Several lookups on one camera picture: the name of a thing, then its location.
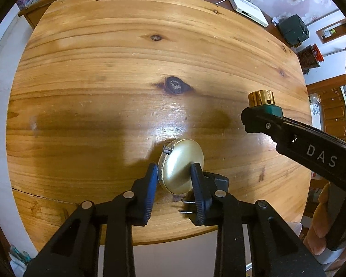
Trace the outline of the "round cream compact case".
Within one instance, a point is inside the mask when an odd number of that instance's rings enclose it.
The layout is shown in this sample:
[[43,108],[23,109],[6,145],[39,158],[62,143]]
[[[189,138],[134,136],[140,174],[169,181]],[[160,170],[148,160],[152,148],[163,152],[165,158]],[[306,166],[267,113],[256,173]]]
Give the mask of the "round cream compact case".
[[192,139],[175,139],[162,149],[158,161],[159,183],[173,195],[188,193],[192,188],[191,165],[204,167],[204,154],[200,145]]

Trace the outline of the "green perfume bottle gold cap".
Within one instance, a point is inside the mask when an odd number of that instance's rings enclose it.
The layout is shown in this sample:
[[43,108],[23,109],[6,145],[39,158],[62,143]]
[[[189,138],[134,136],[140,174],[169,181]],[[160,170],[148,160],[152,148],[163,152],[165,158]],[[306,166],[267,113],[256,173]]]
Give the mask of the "green perfume bottle gold cap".
[[283,110],[277,106],[274,94],[269,89],[254,91],[248,94],[249,107],[274,116],[283,117]]

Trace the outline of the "black plug adapter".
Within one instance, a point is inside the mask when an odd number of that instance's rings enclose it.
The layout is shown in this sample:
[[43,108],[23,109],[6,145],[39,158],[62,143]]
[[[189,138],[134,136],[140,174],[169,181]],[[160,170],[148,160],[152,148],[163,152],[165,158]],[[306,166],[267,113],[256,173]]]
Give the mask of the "black plug adapter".
[[218,225],[220,215],[219,205],[215,201],[215,192],[229,189],[229,179],[225,176],[209,173],[194,172],[192,174],[192,192],[187,200],[183,199],[183,209],[179,213],[189,218],[196,226]]

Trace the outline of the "red lid jar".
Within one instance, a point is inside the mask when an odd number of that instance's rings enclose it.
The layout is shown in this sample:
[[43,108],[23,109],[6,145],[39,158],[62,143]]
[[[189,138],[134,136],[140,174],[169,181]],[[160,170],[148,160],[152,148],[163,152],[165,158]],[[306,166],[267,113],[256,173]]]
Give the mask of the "red lid jar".
[[319,68],[320,63],[324,61],[324,57],[316,44],[309,45],[302,51],[297,52],[297,56],[303,74],[308,74],[308,72],[313,68]]

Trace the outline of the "dark green bag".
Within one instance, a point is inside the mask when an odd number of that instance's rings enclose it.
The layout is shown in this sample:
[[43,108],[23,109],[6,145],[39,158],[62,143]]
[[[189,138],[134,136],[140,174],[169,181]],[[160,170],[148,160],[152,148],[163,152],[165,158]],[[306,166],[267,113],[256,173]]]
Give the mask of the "dark green bag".
[[280,21],[277,28],[285,41],[294,48],[309,38],[309,30],[297,14]]

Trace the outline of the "white router box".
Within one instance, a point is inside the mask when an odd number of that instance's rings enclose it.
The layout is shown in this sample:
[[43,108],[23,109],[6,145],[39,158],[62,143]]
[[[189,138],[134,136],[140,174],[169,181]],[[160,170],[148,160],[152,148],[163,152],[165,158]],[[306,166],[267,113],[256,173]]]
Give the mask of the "white router box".
[[229,0],[229,2],[231,3],[234,11],[244,15],[245,17],[260,24],[263,27],[269,26],[269,23],[262,11],[254,4],[246,0]]

